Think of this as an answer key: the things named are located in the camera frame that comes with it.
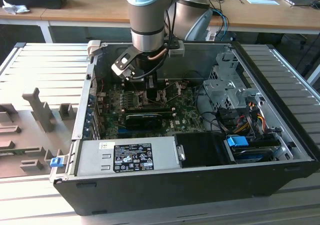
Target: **white paper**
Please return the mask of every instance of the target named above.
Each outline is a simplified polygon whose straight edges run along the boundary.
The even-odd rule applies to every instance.
[[[27,13],[30,12],[28,8],[25,5],[13,5],[10,3],[7,3],[5,0],[3,1],[3,6],[2,8],[8,13],[8,14],[20,14],[20,13]]]
[[[275,0],[247,0],[250,4],[280,5]]]

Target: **wooden desk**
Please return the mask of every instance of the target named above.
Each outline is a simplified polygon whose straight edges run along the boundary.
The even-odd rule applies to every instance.
[[[67,0],[62,9],[47,9],[48,21],[129,23],[127,0]]]
[[[246,0],[224,0],[223,13],[229,18],[229,31],[318,34],[320,10],[311,7],[290,7],[284,0],[280,5],[249,4]],[[213,1],[216,8],[219,4]],[[31,8],[30,13],[11,15],[0,9],[0,24],[40,26],[46,42],[53,39],[50,26],[125,27],[129,28],[126,0],[67,0],[62,9]],[[209,29],[216,31],[222,24],[215,16]]]
[[[0,9],[0,19],[41,20],[41,15],[45,10],[45,8],[34,7],[30,9],[30,12],[13,15],[7,13],[4,9]]]
[[[284,0],[276,0],[279,5],[250,4],[246,0],[223,0],[223,14],[229,18],[230,29],[285,29],[320,31],[320,10],[312,7],[291,7]],[[216,8],[219,3],[212,1]],[[221,19],[212,19],[210,25],[220,26]]]

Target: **desk leg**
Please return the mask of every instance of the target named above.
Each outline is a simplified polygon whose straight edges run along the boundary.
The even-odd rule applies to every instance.
[[[318,65],[318,67],[314,70],[314,72],[310,75],[310,77],[308,78],[307,82],[313,86],[315,84],[315,82],[318,80],[318,78],[320,78],[320,64]]]
[[[43,38],[46,43],[54,43],[55,39],[52,36],[52,31],[48,21],[37,21],[37,25],[41,28]]]

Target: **metal bracket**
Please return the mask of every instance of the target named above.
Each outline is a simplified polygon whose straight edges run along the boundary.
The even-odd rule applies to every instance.
[[[139,51],[134,46],[130,46],[118,57],[111,66],[111,69],[122,79],[129,80],[131,76],[135,75],[133,72],[135,67],[131,65],[131,62],[142,53],[142,51]]]
[[[100,48],[100,44],[101,44],[101,40],[91,40],[88,42],[86,49],[89,57],[92,57],[94,51]]]
[[[182,145],[176,146],[176,152],[178,154],[179,161],[185,161],[186,160],[184,147]]]

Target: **blue cable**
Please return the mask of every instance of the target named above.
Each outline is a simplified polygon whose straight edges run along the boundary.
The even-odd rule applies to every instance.
[[[222,41],[226,35],[226,32],[227,32],[227,21],[226,21],[225,16],[221,12],[219,12],[216,9],[212,9],[212,10],[215,11],[217,14],[219,14],[224,21],[224,32],[223,32],[223,36],[221,37],[221,41]]]

